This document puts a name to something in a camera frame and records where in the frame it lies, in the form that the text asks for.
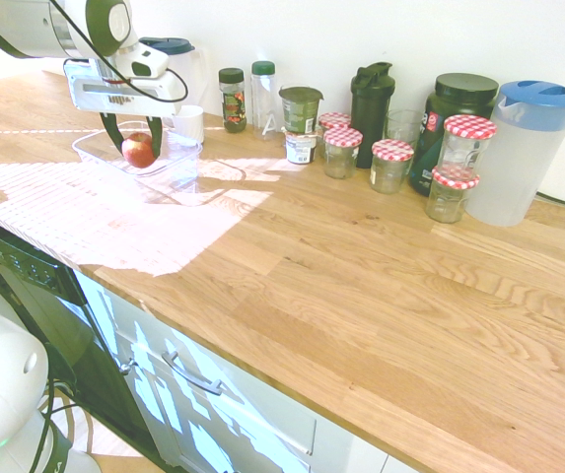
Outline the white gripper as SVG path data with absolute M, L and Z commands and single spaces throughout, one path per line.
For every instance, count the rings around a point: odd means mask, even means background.
M 104 130 L 117 151 L 124 138 L 118 128 L 116 114 L 147 116 L 147 133 L 155 159 L 161 155 L 162 117 L 176 115 L 184 100 L 184 83 L 173 72 L 159 78 L 130 78 L 128 84 L 109 83 L 99 74 L 98 60 L 88 63 L 66 61 L 63 65 L 74 105 L 80 110 L 100 112 Z

